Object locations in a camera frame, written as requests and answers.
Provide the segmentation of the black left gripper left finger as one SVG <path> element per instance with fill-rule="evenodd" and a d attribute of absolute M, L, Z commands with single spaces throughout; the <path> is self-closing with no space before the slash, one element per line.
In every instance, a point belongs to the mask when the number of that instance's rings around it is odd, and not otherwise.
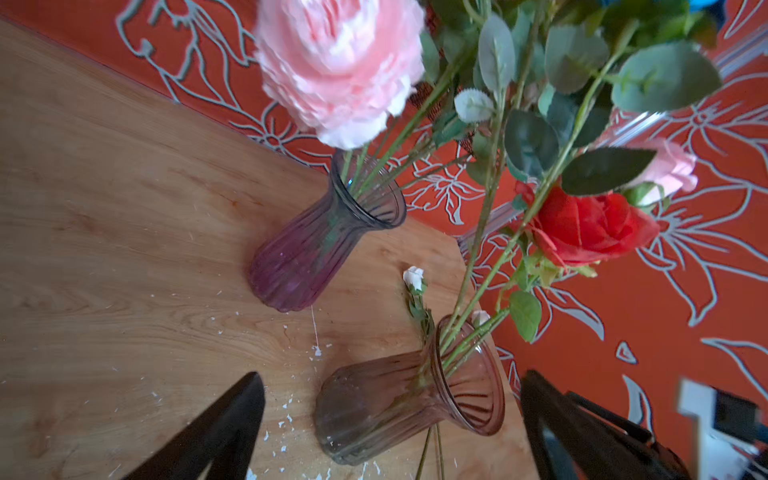
<path fill-rule="evenodd" d="M 126 477 L 245 479 L 265 407 L 262 378 L 249 372 Z"/>

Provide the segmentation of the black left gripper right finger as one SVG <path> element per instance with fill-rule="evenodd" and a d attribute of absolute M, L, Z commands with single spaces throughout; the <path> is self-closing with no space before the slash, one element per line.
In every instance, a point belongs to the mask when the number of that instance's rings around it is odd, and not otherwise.
<path fill-rule="evenodd" d="M 682 460 L 647 429 L 542 374 L 521 381 L 523 420 L 542 479 L 688 479 Z"/>

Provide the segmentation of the brown ribbed glass vase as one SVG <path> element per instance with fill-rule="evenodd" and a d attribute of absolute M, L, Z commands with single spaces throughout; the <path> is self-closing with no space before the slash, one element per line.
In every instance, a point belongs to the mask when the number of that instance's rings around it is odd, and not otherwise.
<path fill-rule="evenodd" d="M 445 367 L 447 326 L 441 320 L 420 350 L 341 367 L 323 382 L 313 421 L 334 462 L 362 464 L 444 420 L 481 436 L 500 430 L 506 400 L 492 347 L 482 342 Z"/>

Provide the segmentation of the purple ribbed glass vase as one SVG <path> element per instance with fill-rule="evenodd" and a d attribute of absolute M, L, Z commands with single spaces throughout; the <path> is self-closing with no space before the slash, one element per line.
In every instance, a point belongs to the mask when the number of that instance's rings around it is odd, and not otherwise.
<path fill-rule="evenodd" d="M 280 312 L 310 307 L 363 235 L 404 223 L 404 196 L 395 181 L 385 180 L 384 168 L 367 191 L 353 192 L 353 181 L 364 180 L 375 164 L 371 157 L 360 168 L 352 162 L 344 180 L 344 153 L 334 153 L 326 193 L 265 242 L 250 263 L 246 278 L 263 304 Z"/>

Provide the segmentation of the white rose stem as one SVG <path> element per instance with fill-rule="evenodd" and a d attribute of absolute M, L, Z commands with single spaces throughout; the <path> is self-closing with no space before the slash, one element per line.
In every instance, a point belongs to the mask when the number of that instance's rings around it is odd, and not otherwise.
<path fill-rule="evenodd" d="M 434 331 L 435 322 L 431 310 L 424 301 L 427 287 L 424 270 L 410 266 L 403 272 L 402 278 L 406 289 L 406 305 L 409 314 L 418 324 L 422 340 L 427 341 Z"/>

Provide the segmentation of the pink rose stem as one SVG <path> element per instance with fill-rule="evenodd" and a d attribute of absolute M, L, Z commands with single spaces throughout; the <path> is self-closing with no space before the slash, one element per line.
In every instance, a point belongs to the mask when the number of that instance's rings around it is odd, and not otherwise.
<path fill-rule="evenodd" d="M 622 191 L 628 202 L 636 207 L 648 207 L 683 191 L 692 192 L 698 185 L 694 174 L 697 157 L 679 144 L 665 139 L 634 142 L 631 150 L 649 150 L 654 153 L 646 168 L 628 183 Z"/>

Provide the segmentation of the small pink white spray stem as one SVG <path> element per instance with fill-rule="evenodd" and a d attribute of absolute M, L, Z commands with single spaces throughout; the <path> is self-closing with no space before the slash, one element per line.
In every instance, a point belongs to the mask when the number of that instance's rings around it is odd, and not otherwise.
<path fill-rule="evenodd" d="M 475 57 L 479 82 L 457 94 L 454 110 L 472 128 L 487 196 L 504 173 L 515 178 L 520 213 L 510 222 L 524 216 L 519 182 L 577 197 L 622 194 L 654 153 L 597 145 L 614 110 L 673 112 L 722 85 L 706 55 L 725 20 L 720 1 L 520 1 L 506 40 L 491 30 L 506 19 L 488 5 L 468 12 L 484 28 Z M 510 222 L 501 230 L 507 243 Z M 499 288 L 519 259 L 501 267 L 473 308 L 474 320 L 494 314 Z"/>

